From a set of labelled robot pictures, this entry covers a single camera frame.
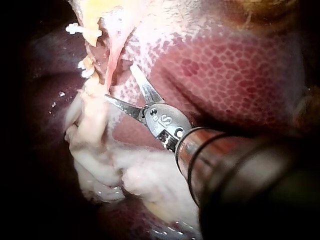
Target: yellow fat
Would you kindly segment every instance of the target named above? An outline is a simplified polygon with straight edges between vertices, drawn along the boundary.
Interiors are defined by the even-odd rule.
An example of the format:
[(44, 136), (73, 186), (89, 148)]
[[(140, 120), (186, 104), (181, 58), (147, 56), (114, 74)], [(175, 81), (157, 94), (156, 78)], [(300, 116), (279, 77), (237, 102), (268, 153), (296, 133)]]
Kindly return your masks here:
[[(103, 15), (112, 11), (115, 7), (124, 7), (130, 0), (82, 0), (80, 8), (82, 11), (83, 26), (93, 33), (99, 31), (98, 21)], [(98, 37), (89, 32), (84, 32), (83, 37), (87, 42), (96, 47)]]

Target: white clip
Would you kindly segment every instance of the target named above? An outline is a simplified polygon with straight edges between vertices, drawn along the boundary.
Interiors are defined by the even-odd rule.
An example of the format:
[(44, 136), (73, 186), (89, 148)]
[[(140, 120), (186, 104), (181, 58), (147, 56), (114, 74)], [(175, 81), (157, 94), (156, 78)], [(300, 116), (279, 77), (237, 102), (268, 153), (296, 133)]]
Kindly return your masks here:
[(69, 24), (65, 30), (70, 33), (71, 35), (75, 34), (75, 33), (81, 33), (81, 34), (84, 34), (84, 33), (89, 33), (91, 35), (94, 35), (95, 37), (100, 37), (102, 35), (102, 31), (101, 30), (97, 30), (97, 31), (91, 31), (83, 26), (79, 26), (78, 23), (71, 23)]

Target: shiny metal surface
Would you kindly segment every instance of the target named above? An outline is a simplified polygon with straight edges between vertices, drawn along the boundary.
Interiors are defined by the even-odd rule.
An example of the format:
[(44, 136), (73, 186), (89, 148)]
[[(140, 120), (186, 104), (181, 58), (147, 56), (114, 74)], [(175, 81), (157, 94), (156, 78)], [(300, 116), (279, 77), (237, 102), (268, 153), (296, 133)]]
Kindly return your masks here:
[(193, 128), (180, 139), (175, 151), (177, 165), (197, 205), (200, 204), (204, 187), (224, 155), (247, 141), (245, 137), (206, 127)]

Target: scissor blade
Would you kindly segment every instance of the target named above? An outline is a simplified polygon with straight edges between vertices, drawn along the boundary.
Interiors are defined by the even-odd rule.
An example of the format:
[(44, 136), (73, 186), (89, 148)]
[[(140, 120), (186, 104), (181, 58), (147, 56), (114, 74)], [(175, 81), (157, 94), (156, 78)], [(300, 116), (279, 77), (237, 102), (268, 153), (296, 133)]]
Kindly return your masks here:
[(106, 99), (109, 103), (113, 104), (114, 106), (122, 110), (124, 113), (128, 114), (130, 117), (141, 122), (141, 119), (140, 119), (140, 112), (142, 111), (141, 107), (134, 106), (130, 103), (117, 99), (108, 94), (104, 95), (104, 99)]
[(130, 66), (130, 70), (142, 92), (146, 104), (166, 103), (136, 64)]

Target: moist tissue surface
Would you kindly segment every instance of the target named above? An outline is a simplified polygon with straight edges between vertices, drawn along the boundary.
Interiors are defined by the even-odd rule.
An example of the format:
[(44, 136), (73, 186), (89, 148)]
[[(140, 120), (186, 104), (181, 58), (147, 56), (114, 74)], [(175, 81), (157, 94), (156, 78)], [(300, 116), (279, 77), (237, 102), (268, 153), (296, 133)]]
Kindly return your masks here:
[[(70, 1), (79, 23), (94, 29), (95, 21), (90, 25), (84, 20), (88, 14), (81, 8), (84, 2)], [(297, 33), (227, 26), (213, 14), (215, 4), (209, 0), (137, 1), (135, 7), (123, 3), (98, 16), (102, 36), (96, 43), (83, 35), (90, 39), (85, 45), (86, 60), (91, 61), (82, 63), (88, 80), (67, 111), (65, 139), (88, 199), (112, 203), (129, 193), (142, 201), (139, 209), (148, 209), (144, 218), (157, 216), (153, 225), (162, 226), (161, 230), (151, 231), (150, 222), (127, 224), (129, 239), (136, 232), (139, 239), (170, 239), (168, 226), (177, 238), (201, 237), (198, 208), (174, 155), (162, 150), (144, 126), (102, 98), (110, 93), (143, 104), (128, 66), (140, 66), (164, 100), (196, 125), (208, 116), (248, 129), (291, 128), (304, 87)], [(132, 201), (122, 201), (119, 208), (121, 204), (122, 214), (137, 218)], [(113, 221), (120, 224), (117, 217)]]

